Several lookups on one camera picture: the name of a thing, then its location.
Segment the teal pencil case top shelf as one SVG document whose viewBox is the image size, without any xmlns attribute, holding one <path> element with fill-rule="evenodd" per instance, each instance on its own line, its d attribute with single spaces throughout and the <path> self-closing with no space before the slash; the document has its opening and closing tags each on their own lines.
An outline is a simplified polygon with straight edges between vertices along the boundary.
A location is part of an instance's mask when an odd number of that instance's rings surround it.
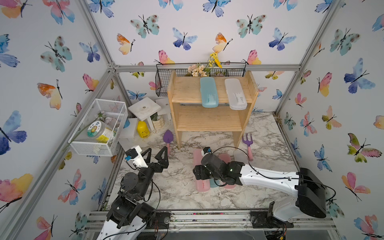
<svg viewBox="0 0 384 240">
<path fill-rule="evenodd" d="M 216 108 L 219 105 L 219 97 L 215 79 L 212 77 L 200 78 L 200 91 L 202 106 L 204 108 Z"/>
</svg>

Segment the pink pencil case top shelf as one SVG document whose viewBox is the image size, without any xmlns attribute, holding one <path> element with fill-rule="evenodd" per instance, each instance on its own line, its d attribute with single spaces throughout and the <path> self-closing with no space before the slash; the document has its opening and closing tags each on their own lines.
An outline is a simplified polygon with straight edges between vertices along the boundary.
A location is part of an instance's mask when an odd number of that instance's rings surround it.
<svg viewBox="0 0 384 240">
<path fill-rule="evenodd" d="M 194 149 L 193 157 L 194 157 L 194 167 L 201 165 L 201 160 L 203 158 L 202 149 Z M 195 184 L 196 184 L 196 190 L 199 193 L 207 192 L 211 188 L 210 180 L 196 180 Z"/>
</svg>

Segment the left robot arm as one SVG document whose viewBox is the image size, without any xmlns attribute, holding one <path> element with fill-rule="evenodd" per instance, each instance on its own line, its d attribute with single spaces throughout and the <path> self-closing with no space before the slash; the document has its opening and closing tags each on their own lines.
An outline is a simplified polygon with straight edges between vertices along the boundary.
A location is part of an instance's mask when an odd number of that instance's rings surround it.
<svg viewBox="0 0 384 240">
<path fill-rule="evenodd" d="M 125 152 L 125 162 L 134 166 L 121 180 L 117 198 L 113 201 L 98 240 L 135 240 L 141 231 L 154 224 L 159 205 L 152 207 L 148 199 L 154 188 L 158 188 L 153 177 L 169 167 L 168 147 L 163 147 L 151 161 L 152 149 L 145 151 L 135 146 Z"/>
</svg>

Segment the pink pencil case shelf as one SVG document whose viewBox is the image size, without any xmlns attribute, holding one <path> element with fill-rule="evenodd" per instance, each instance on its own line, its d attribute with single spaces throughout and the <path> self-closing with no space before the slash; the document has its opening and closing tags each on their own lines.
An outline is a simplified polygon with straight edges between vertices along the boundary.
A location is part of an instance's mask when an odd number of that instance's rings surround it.
<svg viewBox="0 0 384 240">
<path fill-rule="evenodd" d="M 231 162 L 231 156 L 229 154 L 219 154 L 219 158 L 224 161 L 226 164 Z M 231 189 L 234 189 L 236 187 L 236 185 L 226 185 L 224 186 L 225 189 L 227 190 L 231 190 Z"/>
<path fill-rule="evenodd" d="M 202 149 L 194 149 L 193 157 L 194 157 L 194 167 L 201 165 L 201 160 L 203 158 Z M 207 192 L 211 188 L 210 180 L 196 180 L 195 184 L 196 184 L 196 190 L 199 193 Z"/>
</svg>

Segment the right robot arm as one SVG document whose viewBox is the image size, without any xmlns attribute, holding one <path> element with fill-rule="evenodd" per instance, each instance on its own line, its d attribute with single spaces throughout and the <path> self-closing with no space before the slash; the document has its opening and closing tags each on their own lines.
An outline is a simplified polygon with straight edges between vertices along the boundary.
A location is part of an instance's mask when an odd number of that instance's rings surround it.
<svg viewBox="0 0 384 240">
<path fill-rule="evenodd" d="M 278 172 L 243 162 L 225 163 L 218 156 L 205 153 L 193 173 L 197 180 L 220 180 L 224 185 L 258 186 L 287 194 L 287 198 L 274 201 L 269 207 L 272 217 L 281 222 L 300 215 L 317 219 L 327 216 L 326 186 L 305 168 L 298 172 Z"/>
</svg>

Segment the teal pencil case shelf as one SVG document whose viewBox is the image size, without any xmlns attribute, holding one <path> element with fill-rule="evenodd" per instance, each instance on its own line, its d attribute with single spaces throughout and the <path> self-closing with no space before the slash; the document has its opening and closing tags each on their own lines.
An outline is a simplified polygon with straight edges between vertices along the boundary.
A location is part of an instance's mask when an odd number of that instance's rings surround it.
<svg viewBox="0 0 384 240">
<path fill-rule="evenodd" d="M 204 108 L 216 108 L 219 105 L 219 97 L 215 79 L 212 77 L 200 78 L 200 91 L 202 106 Z"/>
<path fill-rule="evenodd" d="M 210 179 L 209 180 L 210 182 L 210 188 L 213 189 L 213 188 L 218 188 L 219 186 L 215 183 L 215 180 L 214 179 Z"/>
</svg>

